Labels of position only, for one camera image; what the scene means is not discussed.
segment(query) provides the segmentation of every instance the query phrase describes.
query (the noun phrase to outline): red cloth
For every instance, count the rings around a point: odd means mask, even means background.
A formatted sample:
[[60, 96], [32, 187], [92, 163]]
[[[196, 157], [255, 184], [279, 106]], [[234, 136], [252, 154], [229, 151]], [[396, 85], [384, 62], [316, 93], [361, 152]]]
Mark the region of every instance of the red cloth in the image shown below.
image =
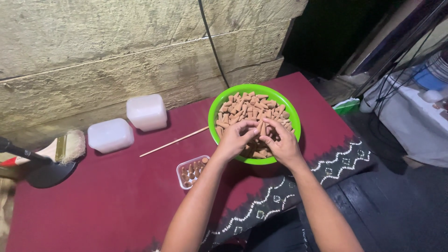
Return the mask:
[[[296, 108], [307, 160], [353, 136], [300, 73], [262, 85], [283, 94]], [[201, 155], [211, 156], [216, 144], [204, 131], [145, 157], [139, 155], [207, 126], [213, 99], [170, 110], [167, 129], [151, 133], [134, 129], [135, 143], [128, 149], [101, 155], [87, 147], [85, 159], [60, 185], [35, 189], [19, 183], [6, 251], [141, 251], [153, 237], [162, 242], [187, 193], [180, 188], [177, 165]], [[236, 185], [226, 183], [225, 177], [223, 180], [229, 196], [215, 204], [230, 210], [246, 202], [248, 193], [257, 194], [262, 185], [260, 178], [252, 176]]]

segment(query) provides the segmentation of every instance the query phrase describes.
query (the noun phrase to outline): table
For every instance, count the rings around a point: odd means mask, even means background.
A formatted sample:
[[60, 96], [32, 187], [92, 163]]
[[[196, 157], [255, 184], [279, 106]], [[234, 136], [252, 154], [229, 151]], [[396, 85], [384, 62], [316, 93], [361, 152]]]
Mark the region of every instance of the table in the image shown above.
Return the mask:
[[379, 114], [380, 121], [396, 137], [408, 155], [407, 158], [423, 164], [448, 168], [448, 114], [440, 106], [427, 103], [421, 95], [426, 91], [412, 78], [412, 69], [406, 69], [381, 78], [364, 94], [364, 100], [373, 108], [381, 85], [385, 81], [381, 97], [386, 95], [391, 85], [401, 86], [394, 95], [384, 100]]
[[[262, 85], [283, 94], [296, 108], [302, 124], [299, 144], [324, 187], [372, 164], [367, 146], [302, 74]], [[76, 171], [58, 186], [35, 189], [18, 184], [6, 251], [140, 252], [160, 248], [171, 218], [188, 193], [179, 186], [177, 165], [212, 155], [216, 144], [204, 131], [143, 158], [138, 156], [207, 126], [212, 102], [209, 98], [170, 110], [167, 129], [148, 133], [134, 129], [135, 143], [128, 149], [102, 155], [88, 147]], [[300, 201], [292, 175], [280, 164], [230, 162], [201, 251]]]

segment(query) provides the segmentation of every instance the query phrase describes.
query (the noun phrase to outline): black handle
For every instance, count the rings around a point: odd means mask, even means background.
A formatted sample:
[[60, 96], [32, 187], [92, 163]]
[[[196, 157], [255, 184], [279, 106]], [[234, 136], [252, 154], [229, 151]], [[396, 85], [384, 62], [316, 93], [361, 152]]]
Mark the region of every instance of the black handle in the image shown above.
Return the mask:
[[8, 139], [0, 136], [0, 153], [2, 152], [8, 152], [13, 155], [21, 156], [32, 161], [39, 161], [45, 163], [53, 162], [53, 160], [51, 160], [51, 158], [49, 157], [41, 156], [37, 153], [17, 147], [13, 145], [13, 143], [11, 143], [11, 141], [9, 141]]

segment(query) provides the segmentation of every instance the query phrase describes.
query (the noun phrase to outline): brush bristles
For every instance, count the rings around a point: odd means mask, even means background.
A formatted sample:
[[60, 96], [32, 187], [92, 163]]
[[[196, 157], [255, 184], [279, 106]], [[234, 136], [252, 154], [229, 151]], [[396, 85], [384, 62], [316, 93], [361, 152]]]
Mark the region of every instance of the brush bristles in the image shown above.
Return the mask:
[[86, 153], [86, 137], [80, 130], [70, 130], [67, 132], [65, 155], [60, 163], [65, 165]]

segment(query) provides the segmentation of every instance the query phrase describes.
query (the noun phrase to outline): white cloth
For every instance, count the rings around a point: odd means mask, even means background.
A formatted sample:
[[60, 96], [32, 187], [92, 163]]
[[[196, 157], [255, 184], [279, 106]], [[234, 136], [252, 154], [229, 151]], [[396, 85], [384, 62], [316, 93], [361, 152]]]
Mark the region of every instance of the white cloth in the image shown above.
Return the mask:
[[[364, 99], [372, 108], [378, 93], [387, 78], [381, 96], [386, 95], [391, 85], [398, 87], [412, 75], [406, 70], [394, 84], [400, 72], [387, 75], [364, 94]], [[392, 132], [408, 153], [408, 157], [421, 163], [448, 168], [448, 120], [441, 114], [443, 108], [435, 109], [432, 103], [422, 100], [421, 89], [414, 80], [401, 86], [393, 96], [386, 98], [379, 115], [380, 121]], [[378, 115], [379, 106], [375, 109]]]

